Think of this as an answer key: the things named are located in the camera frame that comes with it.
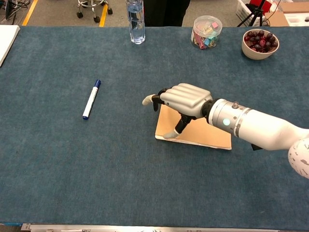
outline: chair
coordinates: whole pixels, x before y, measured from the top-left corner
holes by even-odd
[[[82,13],[82,9],[81,9],[81,6],[83,8],[89,8],[91,7],[92,8],[92,12],[93,12],[93,20],[96,22],[96,23],[99,23],[100,22],[100,17],[96,15],[96,12],[95,12],[95,7],[96,6],[99,6],[99,5],[107,5],[107,13],[109,15],[112,14],[112,9],[109,5],[109,3],[107,2],[107,0],[78,0],[78,12],[76,13],[77,14],[77,17],[78,18],[82,18],[83,17],[83,13]]]

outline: robotic arm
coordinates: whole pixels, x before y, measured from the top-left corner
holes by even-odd
[[[309,130],[297,127],[278,117],[267,115],[225,99],[212,99],[205,89],[181,83],[147,96],[142,104],[165,104],[181,114],[173,131],[164,138],[175,138],[191,120],[205,117],[221,130],[251,143],[253,150],[289,150],[291,166],[309,179]]]

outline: container lid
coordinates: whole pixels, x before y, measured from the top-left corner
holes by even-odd
[[[194,21],[193,30],[203,37],[218,36],[222,30],[222,23],[216,17],[204,15]]]

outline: water bottle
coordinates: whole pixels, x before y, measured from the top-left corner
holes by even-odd
[[[126,0],[131,41],[141,44],[145,41],[144,2],[143,0]]]

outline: brown cardboard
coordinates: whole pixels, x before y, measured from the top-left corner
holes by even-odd
[[[279,5],[285,14],[308,13],[309,1],[306,2],[281,2]]]
[[[205,118],[192,120],[177,138],[164,139],[163,135],[174,130],[180,118],[177,111],[166,105],[161,105],[155,131],[156,139],[226,150],[232,149],[231,134],[209,125]]]
[[[267,21],[267,23],[271,27],[288,27],[289,26],[289,23],[286,20],[283,12],[265,13],[265,18],[269,18],[269,22]]]

